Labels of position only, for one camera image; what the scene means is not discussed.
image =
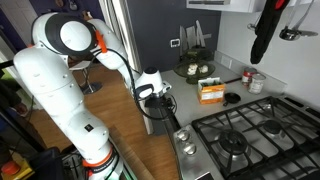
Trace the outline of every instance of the kitchen counter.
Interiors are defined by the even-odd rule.
[[[222,81],[230,81],[241,77],[232,72],[230,69],[221,64],[212,61],[216,67],[210,77],[220,77]],[[177,102],[177,112],[175,114],[181,127],[186,126],[193,120],[214,114],[223,110],[227,110],[254,100],[262,99],[270,96],[271,92],[262,90],[258,95],[251,94],[247,88],[242,85],[241,80],[226,84],[225,92],[235,92],[240,95],[241,101],[237,104],[228,104],[224,107],[223,102],[202,105],[198,99],[198,85],[190,85],[186,83],[186,78],[177,75],[173,70],[161,73],[163,80],[168,81],[172,85],[172,89],[168,92],[172,94]]]

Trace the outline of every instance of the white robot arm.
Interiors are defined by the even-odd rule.
[[[122,74],[135,99],[162,96],[170,84],[156,68],[141,76],[132,71],[124,47],[101,20],[50,13],[35,20],[32,36],[35,45],[14,57],[23,82],[78,149],[83,165],[90,168],[89,179],[118,179],[123,162],[108,141],[108,129],[85,107],[67,57],[93,53],[104,66]]]

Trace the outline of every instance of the black pan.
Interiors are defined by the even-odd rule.
[[[241,97],[236,93],[226,93],[224,95],[224,100],[226,101],[223,106],[227,106],[229,103],[235,104],[241,101]]]

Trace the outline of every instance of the stainless steel stovetop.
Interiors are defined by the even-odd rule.
[[[174,133],[182,179],[299,179],[320,168],[319,113],[268,97]]]

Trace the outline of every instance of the cabinet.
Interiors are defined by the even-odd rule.
[[[233,12],[260,12],[263,10],[266,0],[230,0],[230,4],[214,5],[211,0],[186,0],[187,8],[205,9]],[[288,6],[293,6],[296,0],[291,0]],[[311,0],[302,0],[301,4],[310,3]]]

